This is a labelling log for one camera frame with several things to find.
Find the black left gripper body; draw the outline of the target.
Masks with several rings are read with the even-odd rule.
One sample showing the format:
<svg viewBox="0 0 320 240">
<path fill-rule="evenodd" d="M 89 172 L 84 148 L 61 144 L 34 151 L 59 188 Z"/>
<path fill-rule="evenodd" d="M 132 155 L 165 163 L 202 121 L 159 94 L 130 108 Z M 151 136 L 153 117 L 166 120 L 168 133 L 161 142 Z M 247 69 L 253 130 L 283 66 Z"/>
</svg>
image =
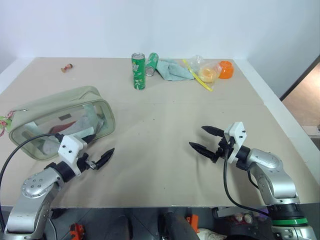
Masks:
<svg viewBox="0 0 320 240">
<path fill-rule="evenodd" d="M 88 169 L 98 170 L 97 164 L 89 160 L 89 155 L 86 152 L 77 159 L 76 165 L 81 173 Z"/>
</svg>

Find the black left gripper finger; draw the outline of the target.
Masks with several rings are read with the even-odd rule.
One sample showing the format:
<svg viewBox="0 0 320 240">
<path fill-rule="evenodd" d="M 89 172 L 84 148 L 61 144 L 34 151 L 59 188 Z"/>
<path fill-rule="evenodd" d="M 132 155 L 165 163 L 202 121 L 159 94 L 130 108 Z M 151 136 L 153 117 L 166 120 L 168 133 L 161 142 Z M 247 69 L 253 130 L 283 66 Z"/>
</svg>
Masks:
<svg viewBox="0 0 320 240">
<path fill-rule="evenodd" d="M 82 140 L 88 145 L 96 138 L 96 134 L 90 134 L 82 138 Z"/>
<path fill-rule="evenodd" d="M 99 170 L 101 167 L 103 167 L 112 157 L 113 153 L 115 151 L 115 148 L 109 149 L 106 151 L 100 159 L 95 163 L 95 170 Z"/>
</svg>

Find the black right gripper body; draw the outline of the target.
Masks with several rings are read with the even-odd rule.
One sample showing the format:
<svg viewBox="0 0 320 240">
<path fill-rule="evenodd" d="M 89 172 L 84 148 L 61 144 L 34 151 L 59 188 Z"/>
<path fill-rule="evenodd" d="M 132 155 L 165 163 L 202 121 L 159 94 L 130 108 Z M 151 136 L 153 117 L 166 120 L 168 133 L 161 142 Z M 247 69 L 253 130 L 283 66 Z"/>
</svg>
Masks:
<svg viewBox="0 0 320 240">
<path fill-rule="evenodd" d="M 223 137 L 218 143 L 218 148 L 214 154 L 212 162 L 215 164 L 219 158 L 228 160 L 233 151 L 233 146 L 235 143 L 236 141 L 233 136 L 231 136 L 229 140 L 226 140 L 226 138 Z"/>
</svg>

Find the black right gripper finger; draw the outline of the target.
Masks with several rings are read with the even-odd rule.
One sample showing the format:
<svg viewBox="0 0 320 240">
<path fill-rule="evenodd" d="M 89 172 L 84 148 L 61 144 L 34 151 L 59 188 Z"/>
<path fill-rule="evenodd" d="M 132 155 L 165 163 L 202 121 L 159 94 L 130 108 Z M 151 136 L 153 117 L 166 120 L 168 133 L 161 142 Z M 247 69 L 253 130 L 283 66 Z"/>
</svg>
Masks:
<svg viewBox="0 0 320 240">
<path fill-rule="evenodd" d="M 223 129 L 209 126 L 209 125 L 202 126 L 201 128 L 213 136 L 216 136 L 216 137 L 224 137 L 225 136 Z"/>
<path fill-rule="evenodd" d="M 195 142 L 189 142 L 189 145 L 196 150 L 199 154 L 205 156 L 206 158 L 215 158 L 215 153 L 208 150 L 205 146 L 195 143 Z"/>
</svg>

